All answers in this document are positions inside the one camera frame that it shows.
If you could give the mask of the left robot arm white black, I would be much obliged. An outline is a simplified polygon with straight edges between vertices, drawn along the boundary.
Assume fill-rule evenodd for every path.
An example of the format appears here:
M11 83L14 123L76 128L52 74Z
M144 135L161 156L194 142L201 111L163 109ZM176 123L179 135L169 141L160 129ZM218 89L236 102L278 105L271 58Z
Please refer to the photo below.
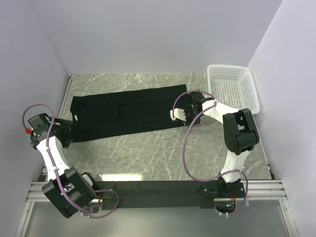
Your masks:
M56 118L49 137L49 148L55 164L52 164L47 153L46 137L49 131L52 117L46 113L36 115L28 120L32 127L30 131L31 146L38 150L47 168L48 183L42 186L44 195L60 211L60 213L70 218L78 210L63 197L63 192L57 182L54 169L57 168L58 176L64 193L70 200L81 208L86 207L97 197L99 185L90 173L79 173L74 167L70 167L65 159L63 149L68 148L73 141L71 128L73 122L70 120Z

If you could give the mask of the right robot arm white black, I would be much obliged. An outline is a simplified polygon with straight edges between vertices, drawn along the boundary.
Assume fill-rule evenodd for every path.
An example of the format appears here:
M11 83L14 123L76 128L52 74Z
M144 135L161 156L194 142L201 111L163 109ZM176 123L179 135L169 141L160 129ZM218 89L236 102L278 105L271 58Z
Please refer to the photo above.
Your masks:
M201 183L215 182L213 195L228 197L233 192L247 186L243 186L241 178L246 175L243 172L244 163L250 152L259 143L260 137L252 112L249 109L235 109L224 105L209 92L201 90L189 90L191 105L186 110L172 108L170 116L189 124L189 129L200 120L202 116L213 118L223 126L224 142L228 149L226 160L219 174L209 179L198 179L188 170L186 164L186 145L182 148L182 162L188 176Z

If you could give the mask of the black t shirt blue logo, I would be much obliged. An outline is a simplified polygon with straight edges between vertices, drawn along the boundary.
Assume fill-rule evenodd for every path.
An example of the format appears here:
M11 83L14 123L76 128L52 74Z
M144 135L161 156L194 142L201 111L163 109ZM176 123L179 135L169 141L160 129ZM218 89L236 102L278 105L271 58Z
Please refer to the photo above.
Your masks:
M171 120L170 110L174 104L181 109L190 104L186 91L181 84L75 96L70 108L73 142L181 127L181 121Z

